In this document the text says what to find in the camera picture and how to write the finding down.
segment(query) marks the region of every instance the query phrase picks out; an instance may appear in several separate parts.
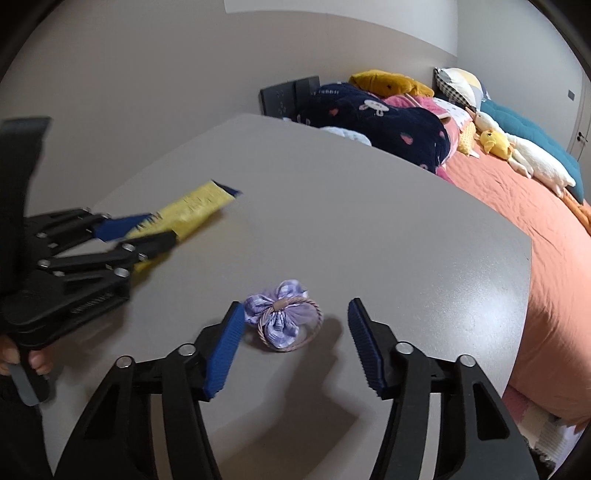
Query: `door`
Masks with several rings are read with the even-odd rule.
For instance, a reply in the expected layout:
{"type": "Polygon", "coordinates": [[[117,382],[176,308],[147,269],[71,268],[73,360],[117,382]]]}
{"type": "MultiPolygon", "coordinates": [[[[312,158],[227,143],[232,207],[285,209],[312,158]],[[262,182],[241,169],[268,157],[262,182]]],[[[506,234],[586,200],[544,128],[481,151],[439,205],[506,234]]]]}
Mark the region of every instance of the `door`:
{"type": "Polygon", "coordinates": [[[591,81],[584,75],[579,121],[570,143],[570,154],[579,161],[585,197],[591,202],[591,81]]]}

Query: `stuffed toy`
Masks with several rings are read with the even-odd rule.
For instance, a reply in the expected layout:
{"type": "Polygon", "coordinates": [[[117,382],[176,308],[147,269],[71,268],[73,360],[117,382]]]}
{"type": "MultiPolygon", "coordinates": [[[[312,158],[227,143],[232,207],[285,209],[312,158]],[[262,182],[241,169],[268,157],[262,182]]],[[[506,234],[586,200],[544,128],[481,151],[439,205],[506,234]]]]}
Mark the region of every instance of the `stuffed toy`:
{"type": "Polygon", "coordinates": [[[479,140],[487,154],[492,153],[494,156],[503,160],[509,160],[511,155],[513,155],[513,147],[507,140],[507,137],[499,132],[486,130],[482,133],[479,140]]]}
{"type": "Polygon", "coordinates": [[[487,154],[492,153],[493,155],[506,160],[507,163],[515,170],[518,174],[530,179],[533,173],[533,168],[524,160],[524,164],[513,158],[515,155],[515,148],[509,143],[505,134],[501,134],[494,130],[486,130],[480,137],[475,135],[475,138],[480,140],[482,148],[487,154]]]}
{"type": "Polygon", "coordinates": [[[435,95],[432,89],[421,82],[401,73],[389,73],[382,70],[368,70],[367,72],[356,73],[351,76],[349,83],[366,92],[385,98],[392,95],[404,95],[405,93],[425,97],[435,95]]]}
{"type": "Polygon", "coordinates": [[[479,132],[486,132],[487,130],[494,130],[495,132],[499,132],[502,135],[506,135],[503,132],[503,129],[499,126],[499,124],[491,117],[488,113],[484,112],[476,112],[474,113],[469,108],[466,108],[466,112],[470,114],[472,119],[474,120],[474,124],[479,132]]]}
{"type": "Polygon", "coordinates": [[[460,133],[460,138],[457,143],[457,150],[469,157],[474,149],[476,138],[476,125],[474,122],[468,122],[464,126],[464,130],[460,133]]]}
{"type": "Polygon", "coordinates": [[[566,171],[566,168],[546,150],[525,138],[507,135],[509,142],[514,145],[513,155],[522,165],[529,164],[534,177],[552,190],[558,198],[564,196],[567,186],[574,187],[576,182],[566,171]]]}

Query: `mustard yellow plush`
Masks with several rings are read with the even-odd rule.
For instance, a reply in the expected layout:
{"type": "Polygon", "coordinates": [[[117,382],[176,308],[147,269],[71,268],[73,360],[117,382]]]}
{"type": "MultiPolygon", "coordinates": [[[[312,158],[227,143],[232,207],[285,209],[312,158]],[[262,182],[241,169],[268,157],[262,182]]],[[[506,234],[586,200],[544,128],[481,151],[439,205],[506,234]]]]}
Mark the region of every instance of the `mustard yellow plush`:
{"type": "Polygon", "coordinates": [[[494,130],[484,131],[480,136],[480,143],[487,154],[492,153],[503,160],[509,160],[513,155],[513,147],[507,137],[500,132],[494,130]]]}
{"type": "Polygon", "coordinates": [[[386,98],[392,95],[404,95],[405,93],[423,97],[435,95],[433,90],[421,82],[401,73],[388,73],[382,70],[368,70],[367,72],[356,73],[351,76],[349,83],[366,92],[386,98]]]}
{"type": "Polygon", "coordinates": [[[476,135],[476,125],[474,122],[468,122],[464,126],[464,131],[460,134],[460,139],[457,143],[458,152],[463,153],[467,157],[470,156],[470,152],[474,149],[474,135],[476,135]]]}

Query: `gray table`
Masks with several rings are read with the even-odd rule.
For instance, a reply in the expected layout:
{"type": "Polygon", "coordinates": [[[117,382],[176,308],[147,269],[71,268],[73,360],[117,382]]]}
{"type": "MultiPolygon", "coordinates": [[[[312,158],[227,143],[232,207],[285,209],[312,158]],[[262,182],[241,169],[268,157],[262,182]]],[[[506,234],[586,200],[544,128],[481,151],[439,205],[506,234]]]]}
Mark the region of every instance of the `gray table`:
{"type": "MultiPolygon", "coordinates": [[[[118,356],[164,356],[232,300],[288,278],[310,290],[325,326],[293,353],[243,341],[226,388],[203,405],[225,480],[369,478],[390,404],[367,387],[346,326],[356,296],[427,355],[471,353],[503,392],[531,259],[529,238],[507,220],[380,150],[254,115],[178,147],[95,210],[155,211],[208,179],[244,195],[154,269],[126,307],[59,343],[57,400],[43,406],[53,464],[118,356]]],[[[157,415],[154,423],[158,432],[157,415]]],[[[437,432],[430,428],[425,478],[437,432]]]]}

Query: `white plush duck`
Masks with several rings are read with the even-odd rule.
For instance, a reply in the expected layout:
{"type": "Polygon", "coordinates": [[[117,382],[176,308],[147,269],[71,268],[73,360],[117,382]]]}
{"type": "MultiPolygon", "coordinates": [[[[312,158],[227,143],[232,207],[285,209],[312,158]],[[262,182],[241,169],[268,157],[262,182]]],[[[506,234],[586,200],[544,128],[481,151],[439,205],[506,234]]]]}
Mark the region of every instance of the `white plush duck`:
{"type": "Polygon", "coordinates": [[[575,180],[566,168],[546,150],[525,138],[507,134],[509,142],[515,146],[513,158],[522,165],[530,165],[534,177],[552,190],[558,198],[564,196],[564,188],[574,187],[575,180]]]}
{"type": "MultiPolygon", "coordinates": [[[[507,134],[503,132],[503,129],[499,126],[499,124],[491,117],[488,113],[484,112],[472,112],[470,109],[466,109],[466,111],[470,114],[472,119],[474,120],[474,124],[479,132],[486,132],[488,130],[493,130],[495,132],[499,132],[501,135],[507,137],[507,134]]],[[[534,169],[533,167],[527,162],[527,160],[523,157],[523,155],[517,155],[513,153],[507,163],[520,175],[530,179],[534,176],[534,169]]]]}

